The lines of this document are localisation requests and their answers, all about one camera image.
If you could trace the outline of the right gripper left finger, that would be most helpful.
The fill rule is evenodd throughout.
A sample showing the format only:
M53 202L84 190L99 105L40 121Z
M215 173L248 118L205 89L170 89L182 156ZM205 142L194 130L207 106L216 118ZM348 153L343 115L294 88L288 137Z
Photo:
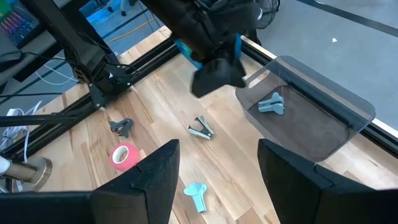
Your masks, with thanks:
M97 188L91 197L95 224L168 224L179 165L180 142L172 139Z

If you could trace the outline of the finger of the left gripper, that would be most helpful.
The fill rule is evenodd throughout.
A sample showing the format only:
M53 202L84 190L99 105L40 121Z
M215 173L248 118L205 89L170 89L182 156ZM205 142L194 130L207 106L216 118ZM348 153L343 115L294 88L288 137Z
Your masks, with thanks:
M246 86L246 82L243 79L246 72L240 59L235 58L231 62L222 58L218 65L217 78L222 85L231 85L237 88L244 88Z
M197 70L192 79L191 93L195 97L201 98L217 90L220 87L216 76L217 71L218 65L216 61L211 61Z

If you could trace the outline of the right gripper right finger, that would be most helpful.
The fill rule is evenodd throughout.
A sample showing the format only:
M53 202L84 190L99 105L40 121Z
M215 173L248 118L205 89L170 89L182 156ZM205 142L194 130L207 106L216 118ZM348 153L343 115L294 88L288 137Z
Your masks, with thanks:
M281 224L370 224L371 189L261 139L257 157Z

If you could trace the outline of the pink tape roll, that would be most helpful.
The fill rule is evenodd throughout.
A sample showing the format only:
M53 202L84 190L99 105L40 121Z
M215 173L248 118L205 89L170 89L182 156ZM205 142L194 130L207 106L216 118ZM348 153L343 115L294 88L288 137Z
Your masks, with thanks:
M125 172L135 166L141 159L139 150L128 142L121 142L112 149L109 164L117 170Z

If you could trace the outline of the grey-blue staple remover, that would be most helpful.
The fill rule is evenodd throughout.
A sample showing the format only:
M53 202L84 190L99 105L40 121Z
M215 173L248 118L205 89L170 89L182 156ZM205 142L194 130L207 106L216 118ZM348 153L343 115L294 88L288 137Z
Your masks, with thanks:
M258 103L258 110L260 113L275 112L279 115L284 113L284 99L282 96L275 92L268 100L260 101Z

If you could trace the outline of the teal plastic bin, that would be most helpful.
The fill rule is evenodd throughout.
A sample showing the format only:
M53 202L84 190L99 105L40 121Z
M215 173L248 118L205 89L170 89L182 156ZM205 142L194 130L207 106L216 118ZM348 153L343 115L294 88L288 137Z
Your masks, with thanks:
M181 40L174 40L174 44L177 46L179 49L180 53L188 60L190 61L195 68L200 69L202 68L202 64L193 60L191 58L192 56L192 50L189 49ZM235 37L235 44L234 44L234 54L237 56L238 59L241 58L241 46L242 46L242 40L241 36L239 34L236 34Z

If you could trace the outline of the black floor fan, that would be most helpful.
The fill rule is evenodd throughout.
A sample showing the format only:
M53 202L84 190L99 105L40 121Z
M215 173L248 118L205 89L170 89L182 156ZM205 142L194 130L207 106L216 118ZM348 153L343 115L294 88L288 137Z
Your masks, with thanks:
M274 20L275 15L279 11L280 0L255 0L261 9L261 13L257 19L257 29L265 29Z

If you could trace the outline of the grey translucent plastic bin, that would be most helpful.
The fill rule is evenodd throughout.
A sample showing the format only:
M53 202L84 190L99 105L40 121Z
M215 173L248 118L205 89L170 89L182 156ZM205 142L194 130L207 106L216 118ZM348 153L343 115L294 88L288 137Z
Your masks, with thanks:
M291 56L280 56L249 77L253 86L238 88L246 119L267 139L313 162L344 146L375 117L370 102ZM258 103L278 92L284 113L260 113Z

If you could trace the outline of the office chair base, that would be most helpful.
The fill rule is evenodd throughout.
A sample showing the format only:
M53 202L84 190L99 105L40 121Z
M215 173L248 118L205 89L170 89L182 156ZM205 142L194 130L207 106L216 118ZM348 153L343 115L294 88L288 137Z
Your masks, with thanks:
M130 5L130 6L133 6L133 5L136 4L136 2L138 2L138 0L109 0L108 3L105 6L105 8L109 12L114 12L113 3L115 1L120 1L119 5L120 5L120 10L121 10L121 15L122 16L126 16L126 6L127 6L127 4Z

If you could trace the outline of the lamp with white bulb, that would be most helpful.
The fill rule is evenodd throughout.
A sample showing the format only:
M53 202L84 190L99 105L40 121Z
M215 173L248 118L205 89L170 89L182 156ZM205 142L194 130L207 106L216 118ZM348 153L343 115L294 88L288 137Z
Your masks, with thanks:
M11 180L6 184L9 192L37 192L49 179L52 161L45 157L28 159L27 163L12 162L0 156L0 176Z

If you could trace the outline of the grey desk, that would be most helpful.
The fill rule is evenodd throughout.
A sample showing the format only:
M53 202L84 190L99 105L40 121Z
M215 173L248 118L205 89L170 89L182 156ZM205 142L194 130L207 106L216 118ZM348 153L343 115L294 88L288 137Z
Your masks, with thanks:
M0 85L11 78L22 82L61 50L62 46L53 36L47 30L43 31L21 49L27 55L18 64L0 72Z

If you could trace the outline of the backlit rainbow keyboard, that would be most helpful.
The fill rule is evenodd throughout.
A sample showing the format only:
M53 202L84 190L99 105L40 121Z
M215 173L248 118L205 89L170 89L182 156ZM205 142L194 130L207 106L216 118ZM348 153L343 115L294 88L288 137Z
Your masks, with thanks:
M11 4L6 12L0 12L0 29L21 49L38 34L40 23L24 6Z

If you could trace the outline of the black aluminium table frame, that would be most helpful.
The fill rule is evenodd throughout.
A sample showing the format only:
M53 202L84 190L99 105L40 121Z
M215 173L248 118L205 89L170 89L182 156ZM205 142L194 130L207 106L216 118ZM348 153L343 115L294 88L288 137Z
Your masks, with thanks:
M177 46L172 43L172 39L168 38L162 41L153 49L130 63L130 66L137 69L138 74L132 76L131 82L128 85L131 86L142 80L177 54ZM126 90L126 87L120 88L115 95L101 100L99 105L95 105L93 97L87 93L58 113L21 117L0 116L0 124L5 126L38 126L31 132L31 137L28 140L30 146L27 154L31 156L93 114L101 106L116 100ZM373 122L365 127L361 131L361 134L398 159L398 137L393 136L386 128Z

